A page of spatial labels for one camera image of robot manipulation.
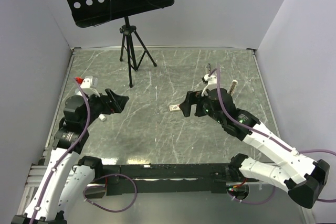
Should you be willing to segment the small staple box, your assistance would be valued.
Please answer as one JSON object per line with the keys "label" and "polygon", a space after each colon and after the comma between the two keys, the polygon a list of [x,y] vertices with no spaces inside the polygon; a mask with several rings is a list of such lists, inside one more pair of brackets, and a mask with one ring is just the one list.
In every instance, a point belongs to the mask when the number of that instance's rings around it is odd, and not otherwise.
{"label": "small staple box", "polygon": [[178,104],[170,105],[169,106],[169,110],[170,111],[179,111],[180,110],[180,106]]}

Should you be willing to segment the beige stapler top part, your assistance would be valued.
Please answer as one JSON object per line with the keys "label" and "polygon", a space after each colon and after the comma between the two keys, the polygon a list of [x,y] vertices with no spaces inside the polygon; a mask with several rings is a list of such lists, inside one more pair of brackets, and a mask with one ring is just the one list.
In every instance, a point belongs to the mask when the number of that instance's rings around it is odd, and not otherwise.
{"label": "beige stapler top part", "polygon": [[228,89],[228,94],[230,94],[231,96],[234,94],[236,88],[237,88],[237,85],[238,85],[238,81],[237,80],[233,80],[229,86],[229,89]]}

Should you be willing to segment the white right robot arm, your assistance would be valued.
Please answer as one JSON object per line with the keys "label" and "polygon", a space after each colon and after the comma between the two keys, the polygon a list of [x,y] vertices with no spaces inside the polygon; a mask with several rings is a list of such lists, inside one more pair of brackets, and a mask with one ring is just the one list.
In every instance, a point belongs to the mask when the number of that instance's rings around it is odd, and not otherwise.
{"label": "white right robot arm", "polygon": [[267,182],[285,191],[298,205],[311,209],[325,187],[330,165],[305,156],[274,135],[258,118],[235,106],[233,98],[223,88],[189,91],[179,105],[183,115],[209,116],[229,135],[252,146],[267,156],[273,164],[238,154],[231,160],[229,175],[235,181],[251,178]]}

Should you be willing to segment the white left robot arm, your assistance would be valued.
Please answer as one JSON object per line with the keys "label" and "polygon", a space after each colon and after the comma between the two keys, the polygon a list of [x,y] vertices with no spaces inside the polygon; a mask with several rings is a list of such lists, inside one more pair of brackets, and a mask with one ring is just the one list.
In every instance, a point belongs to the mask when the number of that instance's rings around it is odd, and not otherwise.
{"label": "white left robot arm", "polygon": [[102,160],[80,158],[89,137],[88,127],[100,115],[121,113],[128,96],[106,89],[105,94],[79,94],[65,101],[64,116],[54,135],[49,164],[30,204],[12,223],[66,223],[65,214],[89,183],[103,179]]}

